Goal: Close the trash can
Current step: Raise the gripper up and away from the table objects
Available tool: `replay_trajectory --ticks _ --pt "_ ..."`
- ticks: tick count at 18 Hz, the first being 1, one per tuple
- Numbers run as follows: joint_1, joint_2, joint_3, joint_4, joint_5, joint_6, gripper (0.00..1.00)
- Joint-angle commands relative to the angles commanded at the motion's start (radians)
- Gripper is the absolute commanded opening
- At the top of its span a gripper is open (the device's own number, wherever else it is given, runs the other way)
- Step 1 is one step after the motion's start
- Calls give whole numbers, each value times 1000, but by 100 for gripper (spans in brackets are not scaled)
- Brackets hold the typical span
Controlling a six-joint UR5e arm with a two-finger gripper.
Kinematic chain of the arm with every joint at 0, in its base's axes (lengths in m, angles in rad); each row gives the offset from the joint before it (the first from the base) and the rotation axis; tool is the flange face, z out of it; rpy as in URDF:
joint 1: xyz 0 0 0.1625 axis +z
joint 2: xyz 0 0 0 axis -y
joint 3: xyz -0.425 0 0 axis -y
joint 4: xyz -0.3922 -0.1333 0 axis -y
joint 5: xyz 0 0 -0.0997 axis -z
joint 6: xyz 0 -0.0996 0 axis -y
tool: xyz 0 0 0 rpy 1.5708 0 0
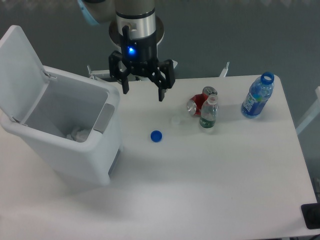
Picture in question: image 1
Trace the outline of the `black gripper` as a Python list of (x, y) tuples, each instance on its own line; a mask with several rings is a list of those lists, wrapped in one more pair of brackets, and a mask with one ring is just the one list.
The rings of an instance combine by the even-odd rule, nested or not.
[[(158, 61), (157, 58), (157, 31), (143, 38), (131, 38), (130, 27), (125, 25), (121, 29), (121, 52), (115, 50), (108, 57), (109, 74), (120, 81), (122, 91), (129, 91), (129, 74), (148, 76), (158, 87), (158, 101), (162, 102), (167, 89), (175, 83), (174, 62), (171, 59)], [(123, 63), (125, 70), (121, 71), (119, 64)]]

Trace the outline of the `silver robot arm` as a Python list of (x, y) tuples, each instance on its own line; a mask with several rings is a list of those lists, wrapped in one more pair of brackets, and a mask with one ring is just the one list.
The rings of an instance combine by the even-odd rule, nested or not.
[(115, 21), (120, 50), (108, 57), (109, 74), (129, 91), (129, 75), (150, 79), (162, 101), (175, 83), (174, 62), (158, 59), (157, 15), (154, 0), (79, 0), (84, 18), (97, 25)]

